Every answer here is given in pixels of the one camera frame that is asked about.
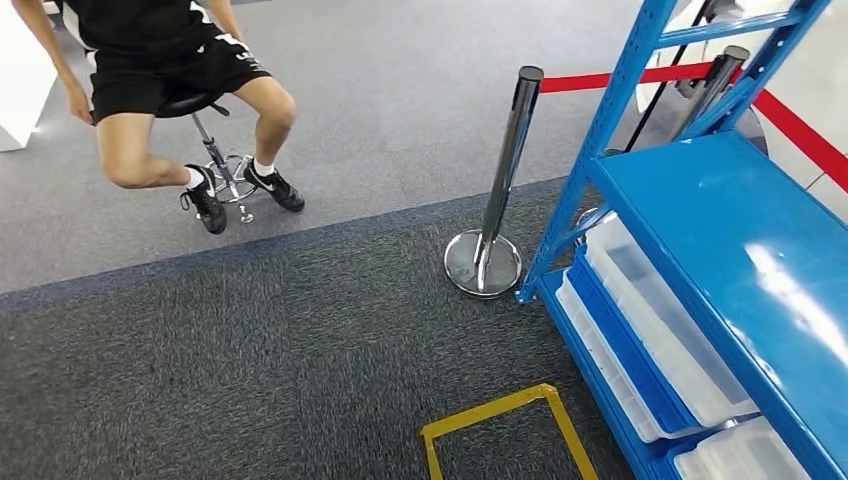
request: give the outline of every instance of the hand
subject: hand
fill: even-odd
[[[88,125],[94,125],[94,120],[91,118],[91,112],[88,108],[88,95],[83,90],[79,82],[72,82],[65,85],[65,93],[68,95],[68,106],[71,109],[71,114]]]

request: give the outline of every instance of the stool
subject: stool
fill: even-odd
[[[256,191],[256,186],[247,182],[244,179],[244,169],[253,161],[250,155],[227,155],[223,156],[218,149],[218,144],[215,143],[215,138],[211,137],[203,123],[200,122],[200,117],[197,112],[206,107],[212,107],[216,112],[225,117],[230,116],[230,112],[215,102],[224,94],[218,92],[201,92],[190,89],[182,85],[168,85],[165,91],[165,103],[159,108],[156,113],[156,118],[177,118],[191,115],[194,120],[194,125],[200,136],[203,139],[203,146],[212,158],[206,166],[215,172],[215,178],[218,180],[218,185],[215,188],[216,196],[221,203],[237,203],[239,212],[241,213],[241,223],[250,223],[253,221],[253,214],[247,211],[242,200],[249,197]]]

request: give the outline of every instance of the red belt barrier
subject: red belt barrier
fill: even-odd
[[[711,62],[674,67],[649,68],[642,72],[639,83],[675,82],[690,78],[704,78],[712,66]],[[611,73],[577,75],[573,77],[545,77],[539,87],[540,93],[571,92],[574,90],[594,90],[604,88],[609,83]]]
[[[703,78],[707,75],[711,65],[711,62],[705,62],[649,68],[642,73],[639,83],[675,82]],[[609,83],[611,76],[609,73],[598,73],[572,77],[545,77],[539,91],[540,93],[558,93],[604,88]],[[767,90],[760,92],[760,95],[754,100],[754,106],[837,185],[848,192],[848,159],[842,152]]]

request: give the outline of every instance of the knee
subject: knee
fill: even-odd
[[[281,130],[289,130],[297,117],[297,107],[288,92],[283,91],[266,104],[262,117]]]
[[[148,186],[147,175],[141,168],[134,165],[139,165],[140,159],[127,158],[126,156],[110,156],[101,159],[103,174],[115,185],[135,190]]]

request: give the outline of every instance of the clear plastic box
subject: clear plastic box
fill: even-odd
[[[615,214],[586,233],[586,260],[668,383],[704,427],[756,405]]]
[[[562,286],[557,290],[556,296],[639,438],[646,443],[660,438],[661,430],[656,419],[649,413],[648,407],[627,377],[624,368],[601,335],[565,273],[563,273]]]
[[[674,458],[683,480],[807,480],[807,472],[771,428],[757,417],[702,440]]]

